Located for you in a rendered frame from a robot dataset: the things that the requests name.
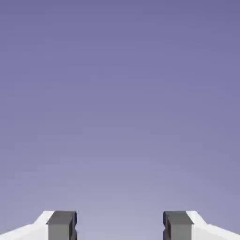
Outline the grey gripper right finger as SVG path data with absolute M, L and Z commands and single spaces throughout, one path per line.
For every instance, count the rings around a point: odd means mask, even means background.
M 240 234 L 208 224 L 195 210 L 164 211 L 163 240 L 240 240 Z

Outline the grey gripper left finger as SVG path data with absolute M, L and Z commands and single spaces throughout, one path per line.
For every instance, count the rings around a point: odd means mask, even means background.
M 77 240 L 77 212 L 45 210 L 32 224 L 0 234 L 0 240 Z

